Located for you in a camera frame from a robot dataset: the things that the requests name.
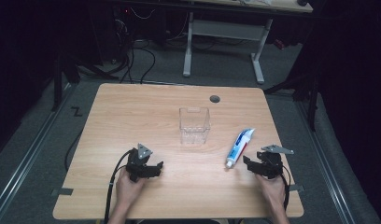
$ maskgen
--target human hand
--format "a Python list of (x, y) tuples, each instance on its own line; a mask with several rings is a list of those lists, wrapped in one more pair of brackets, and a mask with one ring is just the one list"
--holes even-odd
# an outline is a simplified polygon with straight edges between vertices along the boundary
[(267, 179), (262, 175), (255, 175), (260, 182), (263, 197), (268, 203), (283, 204), (286, 197), (285, 186), (281, 176)]
[(145, 178), (139, 178), (135, 183), (130, 180), (129, 173), (125, 169), (120, 169), (116, 183), (117, 205), (131, 206), (140, 195), (146, 181)]
[(261, 175), (255, 175), (260, 182), (263, 197), (269, 205), (269, 210), (275, 224), (289, 224), (284, 200), (286, 197), (285, 185), (281, 176), (267, 179)]
[(120, 169), (120, 175), (116, 183), (117, 202), (115, 208), (109, 218), (108, 223), (124, 223), (129, 208), (141, 193), (147, 180), (140, 178), (135, 183), (130, 180), (129, 173), (125, 169)]

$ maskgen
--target gray carpet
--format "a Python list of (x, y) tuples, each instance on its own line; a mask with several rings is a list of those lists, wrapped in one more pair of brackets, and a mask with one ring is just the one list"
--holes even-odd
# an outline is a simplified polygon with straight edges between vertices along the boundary
[[(138, 47), (147, 42), (139, 42)], [(178, 83), (187, 85), (260, 87), (267, 89), (284, 81), (301, 45), (283, 50), (267, 45), (261, 56), (261, 67), (265, 75), (265, 84), (258, 85), (253, 73), (252, 64), (247, 54), (223, 53), (217, 49), (198, 50), (193, 52), (191, 77), (183, 77), (182, 67), (184, 47), (167, 45), (165, 48), (147, 45), (145, 49), (156, 56), (156, 63), (145, 77), (150, 81)], [(153, 58), (147, 52), (134, 50), (134, 67), (131, 75), (138, 80), (148, 70)], [(115, 65), (107, 64), (109, 70)], [(67, 149), (76, 139), (86, 122), (93, 98), (101, 83), (112, 82), (97, 76), (82, 76), (81, 82), (73, 88), (63, 109), (57, 115), (51, 130), (41, 146), (35, 163), (23, 180), (0, 223), (95, 223), (95, 220), (56, 220), (52, 216), (57, 196), (52, 195), (59, 189), (65, 178), (64, 158)], [(288, 156), (290, 169), (298, 185), (304, 215), (292, 218), (291, 223), (342, 223), (336, 209), (323, 170), (318, 165), (318, 156), (314, 149), (308, 127), (299, 110), (303, 103), (296, 103), (290, 97), (290, 91), (267, 96), (275, 125), (283, 147), (295, 150), (295, 155)], [(43, 97), (23, 118), (21, 126), (0, 154), (0, 194), (12, 177), (21, 159), (32, 145), (39, 129), (50, 115), (52, 107), (52, 85), (48, 86)], [(74, 116), (79, 107), (81, 116)], [(348, 165), (324, 110), (321, 99), (318, 99), (315, 135), (322, 145), (330, 166), (335, 173), (340, 187), (351, 208), (355, 223), (380, 223), (376, 213), (364, 195), (357, 178)], [(68, 162), (76, 144), (72, 147)], [(266, 219), (247, 219), (246, 224), (268, 223)]]

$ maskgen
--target cable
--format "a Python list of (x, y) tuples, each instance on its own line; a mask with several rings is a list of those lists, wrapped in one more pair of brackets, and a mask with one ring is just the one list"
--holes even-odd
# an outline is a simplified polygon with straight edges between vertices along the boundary
[(183, 34), (184, 29), (185, 29), (185, 26), (187, 26), (188, 17), (189, 17), (189, 12), (187, 12), (187, 15), (186, 15), (186, 17), (185, 17), (184, 24), (182, 25), (182, 29), (181, 29), (181, 31), (179, 32), (179, 34), (176, 35), (175, 37), (171, 38), (171, 39), (167, 39), (168, 41), (170, 41), (170, 40), (175, 40), (175, 39), (178, 39), (178, 38), (181, 38), (181, 37), (184, 36), (184, 35), (183, 35), (183, 36), (180, 36), (180, 35)]
[(108, 193), (106, 195), (106, 214), (105, 214), (105, 217), (104, 217), (104, 222), (105, 224), (108, 223), (108, 220), (109, 220), (109, 209), (110, 209), (110, 206), (111, 206), (111, 196), (112, 196), (112, 189), (114, 187), (114, 181), (115, 181), (115, 175), (116, 173), (124, 166), (120, 166), (121, 164), (121, 161), (123, 161), (123, 159), (129, 155), (129, 153), (131, 152), (131, 150), (128, 150), (126, 153), (123, 154), (123, 156), (120, 157), (117, 165), (115, 166), (115, 170), (114, 172), (112, 173), (112, 176), (111, 176), (111, 179), (109, 181), (109, 188), (108, 188)]
[(147, 49), (139, 49), (139, 50), (143, 50), (143, 51), (145, 51), (145, 52), (148, 52), (148, 53), (149, 53), (150, 55), (152, 55), (152, 57), (153, 57), (153, 63), (152, 63), (152, 65), (151, 65), (150, 68), (147, 70), (147, 72), (145, 72), (144, 75), (142, 75), (142, 77), (141, 77), (141, 79), (140, 79), (140, 84), (142, 84), (142, 82), (143, 82), (143, 80), (144, 80), (144, 77), (147, 75), (147, 73), (150, 71), (150, 69), (152, 69), (152, 67), (155, 65), (156, 58), (155, 58), (155, 55), (154, 55), (151, 51), (149, 51), (149, 50), (147, 50)]
[(132, 12), (135, 14), (136, 17), (138, 17), (139, 19), (141, 20), (147, 20), (149, 19), (151, 16), (152, 16), (152, 13), (156, 10), (156, 9), (153, 9), (150, 11), (149, 15), (147, 17), (141, 17), (141, 16), (138, 16), (137, 13), (134, 11), (134, 9), (132, 7), (130, 7), (130, 9), (132, 10)]
[[(130, 58), (127, 54), (126, 54), (126, 58), (127, 58), (127, 61), (129, 62)], [(130, 75), (130, 70), (133, 67), (133, 63), (134, 63), (134, 48), (132, 47), (132, 63), (130, 65), (127, 64), (127, 71), (124, 73), (123, 77), (121, 78), (120, 83), (122, 83), (123, 80), (126, 78), (126, 76), (129, 75), (130, 83), (134, 84), (132, 76)]]
[(126, 26), (126, 24), (123, 21), (119, 20), (119, 19), (115, 19), (115, 21), (117, 21), (121, 25), (120, 32), (121, 32), (121, 30), (124, 27), (124, 33), (127, 34), (127, 26)]
[(286, 177), (284, 175), (280, 175), (284, 182), (284, 191), (286, 192), (286, 198), (284, 199), (284, 209), (287, 210), (287, 206), (289, 205), (289, 186), (290, 186), (290, 175), (289, 175), (289, 183), (287, 183)]
[[(123, 60), (118, 67), (116, 67), (116, 68), (114, 68), (114, 69), (112, 69), (110, 71), (104, 72), (104, 73), (106, 73), (108, 75), (115, 74), (115, 73), (119, 72), (120, 70), (122, 70), (123, 68), (125, 68), (126, 64), (127, 64), (127, 61)], [(78, 66), (78, 71), (79, 71), (79, 73), (82, 73), (82, 74), (84, 74), (86, 76), (95, 76), (95, 75), (97, 75), (96, 73), (88, 72), (88, 71), (80, 68), (79, 66)]]
[(192, 44), (191, 46), (192, 46), (193, 48), (195, 48), (195, 49), (198, 49), (198, 50), (208, 50), (208, 49), (213, 48), (213, 47), (215, 46), (215, 44), (216, 44), (216, 38), (213, 38), (213, 39), (212, 39), (212, 43), (211, 43), (211, 45), (210, 45), (209, 47), (207, 47), (207, 48), (204, 48), (204, 49), (197, 48), (194, 44)]
[(80, 138), (80, 135), (82, 134), (83, 132), (83, 129), (80, 130), (79, 134), (77, 135), (77, 137), (74, 139), (74, 141), (72, 142), (71, 146), (67, 149), (66, 153), (65, 153), (65, 157), (64, 157), (64, 167), (65, 167), (65, 171), (68, 172), (68, 169), (69, 169), (69, 166), (68, 166), (68, 155), (69, 155), (69, 152), (71, 151), (71, 148), (74, 147), (76, 141)]

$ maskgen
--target wire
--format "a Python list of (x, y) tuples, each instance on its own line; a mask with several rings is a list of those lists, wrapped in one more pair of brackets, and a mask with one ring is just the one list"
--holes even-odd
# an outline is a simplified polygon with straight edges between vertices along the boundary
[[(198, 47), (196, 47), (197, 44), (204, 44), (204, 43), (202, 43), (202, 41), (204, 43), (210, 42), (211, 45), (206, 47), (206, 48), (198, 48)], [(215, 37), (211, 37), (211, 36), (198, 36), (198, 38), (193, 38), (191, 46), (194, 49), (198, 49), (198, 50), (208, 50), (208, 49), (213, 48), (215, 45), (216, 45), (216, 38)]]
[(115, 166), (115, 169), (114, 169), (114, 172), (112, 173), (112, 176), (111, 176), (111, 179), (109, 181), (109, 188), (108, 188), (108, 193), (106, 194), (106, 214), (105, 214), (105, 217), (104, 217), (104, 222), (105, 224), (108, 223), (108, 220), (109, 220), (109, 209), (110, 209), (110, 206), (111, 206), (111, 196), (112, 196), (112, 189), (114, 187), (114, 181), (115, 181), (115, 175), (116, 173), (124, 166), (120, 166), (121, 164), (121, 161), (123, 161), (123, 159), (129, 155), (129, 153), (132, 151), (131, 150), (128, 150), (126, 153), (123, 154), (123, 156), (120, 157), (117, 165)]
[(141, 79), (140, 79), (140, 84), (142, 84), (143, 80), (144, 80), (144, 77), (147, 75), (147, 73), (150, 71), (150, 69), (152, 69), (152, 67), (155, 65), (155, 62), (156, 62), (156, 58), (155, 58), (155, 54), (153, 54), (151, 51), (147, 50), (147, 49), (139, 49), (139, 50), (143, 50), (145, 52), (148, 52), (150, 55), (152, 55), (153, 57), (153, 63), (152, 65), (150, 66), (150, 68), (147, 70), (147, 72), (144, 73), (144, 75), (142, 75)]
[(183, 35), (183, 36), (180, 36), (180, 35), (182, 35), (182, 34), (184, 33), (184, 29), (185, 29), (185, 27), (187, 26), (188, 17), (189, 17), (189, 12), (187, 12), (187, 15), (186, 15), (186, 17), (185, 17), (184, 24), (182, 25), (182, 29), (181, 29), (181, 31), (180, 31), (180, 32), (178, 33), (178, 35), (176, 35), (175, 37), (173, 37), (173, 38), (171, 38), (171, 39), (167, 39), (168, 41), (170, 41), (170, 40), (174, 40), (174, 39), (178, 39), (178, 38), (182, 38), (183, 36), (185, 36), (185, 35)]
[(117, 37), (118, 37), (118, 40), (119, 40), (119, 45), (121, 46), (121, 38), (120, 38), (120, 34), (117, 33)]
[[(126, 54), (126, 58), (127, 58), (127, 61), (129, 62), (130, 61), (129, 55)], [(123, 80), (126, 78), (126, 76), (129, 75), (130, 83), (134, 84), (132, 76), (130, 75), (130, 70), (133, 67), (133, 63), (134, 63), (134, 48), (132, 47), (132, 63), (130, 65), (127, 64), (127, 71), (124, 73), (123, 77), (121, 78), (120, 83), (122, 83)]]
[[(112, 69), (110, 71), (104, 72), (104, 73), (107, 74), (107, 75), (115, 74), (115, 73), (119, 72), (120, 70), (122, 70), (123, 68), (125, 68), (126, 64), (127, 64), (127, 61), (123, 60), (118, 67), (116, 67), (116, 68), (114, 68), (114, 69)], [(86, 76), (95, 76), (95, 75), (97, 75), (96, 73), (88, 72), (88, 71), (80, 68), (79, 66), (78, 66), (78, 71), (80, 73), (86, 75)]]
[(131, 9), (132, 12), (135, 14), (135, 16), (138, 17), (138, 18), (141, 19), (141, 20), (147, 20), (147, 19), (149, 19), (149, 18), (152, 16), (152, 13), (156, 10), (156, 9), (151, 10), (150, 13), (149, 13), (149, 15), (148, 15), (147, 17), (141, 17), (141, 16), (139, 16), (139, 15), (134, 11), (134, 9), (133, 9), (132, 7), (130, 7), (130, 9)]
[(283, 166), (283, 168), (286, 169), (287, 174), (289, 174), (289, 170), (287, 169), (287, 167)]
[(115, 21), (117, 21), (121, 25), (120, 32), (121, 32), (121, 30), (124, 27), (124, 32), (127, 33), (127, 26), (126, 26), (126, 24), (123, 21), (119, 20), (119, 19), (115, 19)]
[(174, 47), (182, 47), (182, 46), (185, 46), (185, 45), (188, 44), (187, 40), (182, 41), (181, 44), (173, 44), (173, 43), (171, 43), (171, 42), (178, 41), (178, 40), (180, 40), (181, 38), (184, 38), (184, 37), (187, 37), (187, 36), (186, 36), (186, 35), (183, 35), (183, 36), (178, 37), (178, 38), (176, 38), (176, 39), (170, 39), (170, 40), (166, 41), (166, 44), (171, 45), (171, 46), (174, 46)]
[(76, 141), (80, 138), (80, 135), (82, 134), (83, 132), (83, 129), (80, 130), (79, 134), (77, 135), (77, 137), (74, 139), (74, 141), (72, 142), (71, 146), (67, 149), (66, 153), (65, 153), (65, 157), (64, 157), (64, 167), (65, 167), (65, 171), (68, 172), (69, 170), (69, 165), (68, 165), (68, 155), (69, 155), (69, 152), (71, 151), (71, 148), (74, 147)]

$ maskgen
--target metal bracket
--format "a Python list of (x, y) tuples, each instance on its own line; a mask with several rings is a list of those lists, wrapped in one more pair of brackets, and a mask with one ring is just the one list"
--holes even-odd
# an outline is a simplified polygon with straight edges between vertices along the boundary
[(54, 189), (51, 191), (51, 196), (58, 196), (58, 195), (72, 195), (72, 192), (74, 190), (73, 189), (65, 189), (65, 188), (61, 188), (61, 189)]
[(273, 152), (273, 153), (284, 153), (284, 154), (294, 154), (293, 150), (286, 149), (284, 147), (279, 147), (277, 145), (270, 145), (267, 147), (262, 147), (262, 150)]
[(140, 160), (144, 159), (147, 156), (150, 156), (153, 152), (147, 148), (144, 147), (142, 144), (138, 143), (138, 158)]
[(291, 185), (289, 186), (289, 191), (294, 191), (297, 190), (298, 192), (304, 192), (304, 187), (303, 185)]

